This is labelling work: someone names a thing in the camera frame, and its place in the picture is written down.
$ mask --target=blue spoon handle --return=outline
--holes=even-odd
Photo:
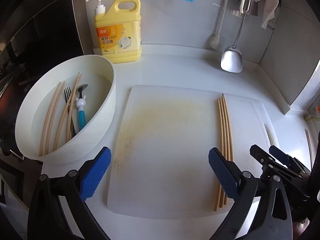
[[[85,114],[84,111],[81,110],[79,111],[79,128],[80,130],[82,130],[83,127],[85,127],[86,123],[85,123]]]

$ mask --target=white scrub brush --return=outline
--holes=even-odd
[[[223,7],[222,7],[222,10],[219,15],[218,25],[217,25],[217,29],[216,29],[217,32],[210,38],[210,46],[213,49],[219,48],[220,32],[221,32],[221,27],[222,27],[224,15],[226,13],[227,3],[228,3],[228,0],[224,0]]]

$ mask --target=white bowl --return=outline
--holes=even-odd
[[[84,111],[87,125],[66,143],[66,117],[59,136],[58,149],[52,152],[57,127],[66,105],[62,93],[52,125],[49,154],[39,156],[44,119],[57,84],[66,81],[64,88],[70,86],[72,90],[78,72],[83,74],[79,85],[88,84],[83,92],[86,95]],[[29,159],[55,164],[70,163],[87,154],[102,139],[112,121],[116,107],[115,81],[113,64],[98,55],[75,57],[51,69],[31,88],[19,109],[15,137],[20,152]],[[77,131],[78,109],[75,105],[72,118]]]

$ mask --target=metal spatula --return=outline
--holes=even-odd
[[[242,55],[239,49],[237,49],[237,42],[241,34],[241,30],[243,27],[244,19],[250,9],[251,0],[245,0],[244,2],[244,14],[242,18],[242,22],[235,40],[235,43],[227,47],[222,54],[221,58],[221,68],[225,71],[239,73],[242,71]]]

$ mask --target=fork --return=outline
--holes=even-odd
[[[71,88],[68,87],[68,88],[65,88],[64,89],[64,99],[66,100],[66,103],[68,102],[68,99],[71,95]],[[72,137],[76,136],[76,130],[75,130],[75,127],[73,125],[73,120],[72,120],[72,117],[71,117],[71,124],[72,124]]]

